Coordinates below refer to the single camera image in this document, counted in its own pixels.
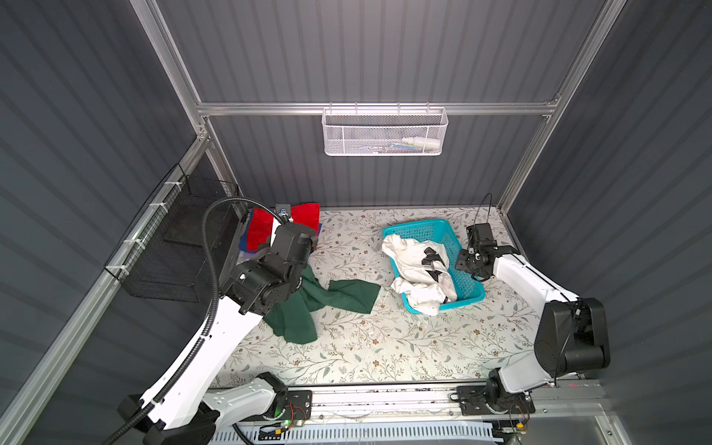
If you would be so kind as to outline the green t-shirt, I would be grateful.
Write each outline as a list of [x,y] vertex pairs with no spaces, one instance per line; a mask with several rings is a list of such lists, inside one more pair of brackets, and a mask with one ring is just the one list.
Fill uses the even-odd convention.
[[312,313],[326,307],[351,313],[371,313],[381,287],[360,279],[334,280],[327,289],[321,286],[311,267],[301,275],[301,287],[284,301],[276,304],[263,318],[274,335],[287,343],[309,344],[318,334]]

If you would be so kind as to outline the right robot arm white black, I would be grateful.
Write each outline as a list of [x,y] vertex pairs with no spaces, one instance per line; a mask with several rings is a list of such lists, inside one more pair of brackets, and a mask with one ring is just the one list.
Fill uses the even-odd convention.
[[611,352],[606,309],[554,283],[512,246],[500,245],[486,222],[467,227],[468,246],[455,269],[478,282],[496,278],[540,315],[533,351],[513,365],[489,373],[487,404],[502,405],[560,376],[605,369]]

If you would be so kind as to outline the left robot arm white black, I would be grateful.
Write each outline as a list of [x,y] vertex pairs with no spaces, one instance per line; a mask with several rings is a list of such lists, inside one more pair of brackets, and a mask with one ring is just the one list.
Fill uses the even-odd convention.
[[276,226],[265,248],[232,268],[201,328],[168,370],[143,394],[122,402],[125,424],[107,442],[133,429],[145,444],[208,444],[222,428],[277,415],[287,388],[270,373],[233,389],[214,390],[211,382],[263,317],[299,289],[316,245],[309,226]]

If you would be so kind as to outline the red folded t-shirt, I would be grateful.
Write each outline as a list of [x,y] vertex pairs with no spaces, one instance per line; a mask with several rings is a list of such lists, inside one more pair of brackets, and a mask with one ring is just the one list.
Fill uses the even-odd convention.
[[[315,232],[320,224],[321,206],[318,203],[304,203],[291,207],[292,222],[311,227]],[[273,218],[262,209],[254,209],[248,224],[248,247],[257,250],[266,244],[272,235]]]

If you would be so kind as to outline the blue folded t-shirt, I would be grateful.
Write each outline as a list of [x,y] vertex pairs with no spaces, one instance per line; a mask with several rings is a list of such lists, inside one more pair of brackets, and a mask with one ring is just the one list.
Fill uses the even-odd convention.
[[[317,235],[320,235],[320,233],[322,231],[322,227],[323,227],[323,224],[321,224],[321,223],[318,224],[318,227],[316,230]],[[250,254],[254,254],[259,251],[258,248],[257,248],[257,250],[251,250],[248,247],[248,233],[247,233],[247,231],[242,235],[242,237],[239,240],[239,249],[243,252],[250,253]]]

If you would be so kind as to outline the white t-shirt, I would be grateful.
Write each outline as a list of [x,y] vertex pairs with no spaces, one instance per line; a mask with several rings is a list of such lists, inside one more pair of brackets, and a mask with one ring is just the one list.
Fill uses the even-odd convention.
[[413,310],[435,316],[443,305],[458,300],[443,244],[391,234],[384,237],[381,249],[393,260],[398,272],[391,289],[404,294]]

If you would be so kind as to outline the white bottle in basket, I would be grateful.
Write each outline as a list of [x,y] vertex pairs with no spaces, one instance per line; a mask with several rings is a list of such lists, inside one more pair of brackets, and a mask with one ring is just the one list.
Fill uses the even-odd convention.
[[412,146],[413,148],[423,151],[439,151],[442,145],[439,139],[420,136],[404,137],[402,139],[402,144],[405,146]]

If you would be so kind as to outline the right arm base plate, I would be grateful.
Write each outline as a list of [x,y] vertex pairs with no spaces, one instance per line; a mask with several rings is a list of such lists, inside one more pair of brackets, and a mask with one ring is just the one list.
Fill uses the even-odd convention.
[[536,408],[528,393],[511,394],[497,386],[458,386],[450,395],[463,415],[524,415],[536,413]]

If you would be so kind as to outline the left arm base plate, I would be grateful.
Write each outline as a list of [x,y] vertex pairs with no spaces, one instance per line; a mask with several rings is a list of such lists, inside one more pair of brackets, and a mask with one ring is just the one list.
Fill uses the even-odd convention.
[[312,391],[288,389],[276,394],[263,418],[269,421],[306,421],[312,416],[312,407]]

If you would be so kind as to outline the aluminium mounting rail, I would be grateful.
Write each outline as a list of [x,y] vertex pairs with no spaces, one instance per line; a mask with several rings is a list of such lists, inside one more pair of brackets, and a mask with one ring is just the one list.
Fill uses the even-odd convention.
[[[517,415],[463,415],[450,395],[458,386],[484,385],[481,381],[376,384],[352,386],[292,387],[313,392],[311,418],[327,421],[333,417],[375,420],[386,417],[471,416],[476,418],[506,418]],[[249,417],[264,419],[263,415],[278,392],[289,388],[264,378],[234,389],[208,390],[190,397],[181,389],[177,396],[166,397],[150,414],[154,422],[173,429],[188,424],[201,408],[217,415],[218,426],[243,421]],[[611,404],[603,387],[594,380],[565,380],[561,388],[544,386],[527,392],[537,415],[558,417],[598,415]]]

